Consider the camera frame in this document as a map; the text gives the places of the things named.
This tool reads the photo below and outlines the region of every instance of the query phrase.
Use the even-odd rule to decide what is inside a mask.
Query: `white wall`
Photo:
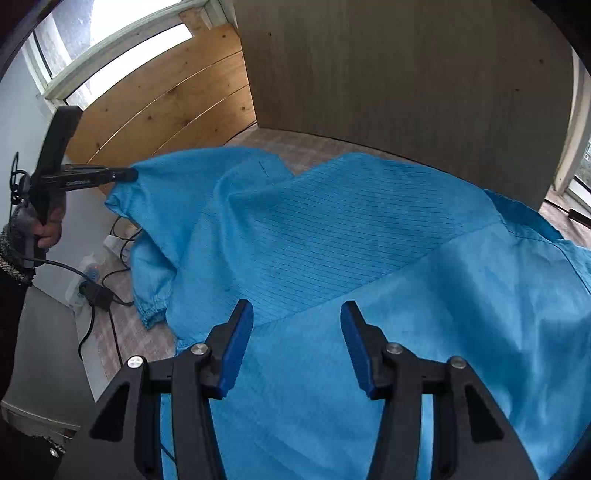
[[[43,100],[19,53],[0,82],[0,225],[8,220],[10,191],[8,176],[12,158],[20,152],[20,168],[33,172],[51,120]],[[79,190],[67,194],[68,211],[61,241],[48,254],[50,260],[78,267],[80,260],[99,252],[115,216],[103,205],[97,190]],[[52,265],[37,268],[34,284],[60,302],[74,274]]]

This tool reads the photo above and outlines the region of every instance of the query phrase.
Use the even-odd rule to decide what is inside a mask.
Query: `wooden panel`
[[[259,126],[338,138],[538,207],[569,122],[570,46],[529,0],[241,0]]]
[[[242,53],[235,53],[160,96],[119,130],[90,162],[127,166],[148,158],[205,110],[247,84]]]
[[[221,147],[255,121],[251,91],[245,86],[193,120],[154,155],[188,148]]]
[[[189,29],[193,38],[197,38],[205,30],[208,30],[212,27],[211,22],[207,22],[208,24],[206,24],[206,19],[209,19],[207,18],[206,14],[204,15],[204,13],[205,10],[203,8],[192,8],[179,13],[180,19]]]
[[[230,24],[205,31],[134,70],[84,112],[66,154],[87,163],[136,113],[195,72],[241,50]]]

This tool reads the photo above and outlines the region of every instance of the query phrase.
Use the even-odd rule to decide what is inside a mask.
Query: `black cable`
[[[555,204],[554,202],[551,202],[547,199],[544,199],[544,201],[550,205],[552,205],[554,208],[557,208],[558,210],[562,210],[564,213],[568,214],[568,210],[566,208],[561,207],[560,205]]]
[[[123,250],[125,250],[125,247],[127,247],[127,244],[129,242],[133,242],[135,241],[135,237],[137,237],[140,233],[141,233],[142,229],[139,229],[137,232],[135,232],[132,236],[130,236],[125,243],[123,244],[123,246],[121,247],[121,250],[119,252],[119,260],[121,260],[121,263],[123,264],[124,268],[122,268],[121,270],[115,270],[113,272],[109,272],[107,273],[107,275],[105,275],[103,277],[103,279],[101,280],[100,284],[103,287],[109,288],[105,285],[105,280],[107,278],[109,278],[112,275],[115,275],[117,273],[123,273],[123,272],[128,272],[129,270],[131,270],[131,268],[129,267],[128,264],[125,263],[125,261],[123,260]],[[118,305],[123,305],[124,307],[131,307],[134,305],[133,301],[123,301],[115,292],[113,292],[113,295],[115,295],[115,298],[113,299],[113,302],[118,304]]]
[[[177,461],[174,459],[174,457],[173,457],[173,454],[172,454],[172,453],[170,453],[170,452],[168,451],[168,449],[167,449],[167,448],[166,448],[164,445],[162,445],[162,442],[160,442],[160,448],[161,448],[161,450],[162,450],[162,451],[163,451],[163,452],[166,454],[166,456],[167,456],[168,458],[170,458],[170,459],[173,461],[173,463],[176,465],[176,464],[177,464]]]
[[[117,222],[119,222],[119,220],[121,220],[122,218],[123,217],[121,215],[117,216],[117,220],[115,220],[115,222],[113,223],[113,226],[111,227],[111,235],[113,235],[114,237],[117,237],[119,240],[126,240],[126,241],[128,240],[130,242],[135,242],[135,240],[134,240],[135,235],[132,235],[129,238],[125,238],[125,237],[119,236],[119,235],[117,235],[117,233],[115,233],[115,225],[117,225]]]
[[[84,345],[84,342],[88,340],[88,337],[92,333],[92,329],[95,326],[95,306],[90,305],[90,308],[92,309],[92,315],[90,316],[90,324],[88,325],[88,330],[84,334],[84,337],[82,337],[82,340],[80,340],[80,343],[78,343],[78,356],[80,357],[80,360],[82,360],[82,345]]]
[[[113,338],[115,340],[115,348],[117,350],[117,357],[119,358],[119,365],[123,367],[123,359],[121,358],[121,351],[119,350],[119,341],[117,340],[117,332],[115,331],[115,321],[113,320],[113,313],[109,309],[109,320],[111,321],[111,330],[113,330]]]

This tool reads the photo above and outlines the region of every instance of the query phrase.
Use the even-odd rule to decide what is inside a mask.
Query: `window frame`
[[[183,22],[179,14],[193,8],[203,9],[203,16],[213,27],[228,22],[218,0],[182,0],[140,18],[106,37],[74,59],[53,79],[33,32],[25,42],[22,52],[39,89],[40,98],[54,111],[110,62],[153,36],[181,25]]]
[[[575,174],[588,154],[591,138],[591,76],[573,50],[573,102],[569,127],[559,167],[554,178],[554,189],[559,195],[568,193],[591,209],[591,194],[583,188]]]

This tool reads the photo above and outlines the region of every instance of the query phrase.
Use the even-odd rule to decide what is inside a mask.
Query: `hand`
[[[18,269],[30,268],[22,257],[26,257],[27,239],[39,236],[35,251],[29,256],[45,260],[45,251],[53,247],[61,238],[61,221],[66,213],[66,194],[55,195],[50,200],[47,222],[42,225],[37,219],[37,212],[31,204],[20,204],[14,210],[10,226],[5,226],[0,233],[0,256]]]
[[[61,222],[66,214],[66,202],[60,202],[53,206],[47,216],[47,223],[42,225],[41,222],[35,218],[33,222],[33,235],[40,236],[37,246],[44,250],[48,250],[60,241],[61,238]]]

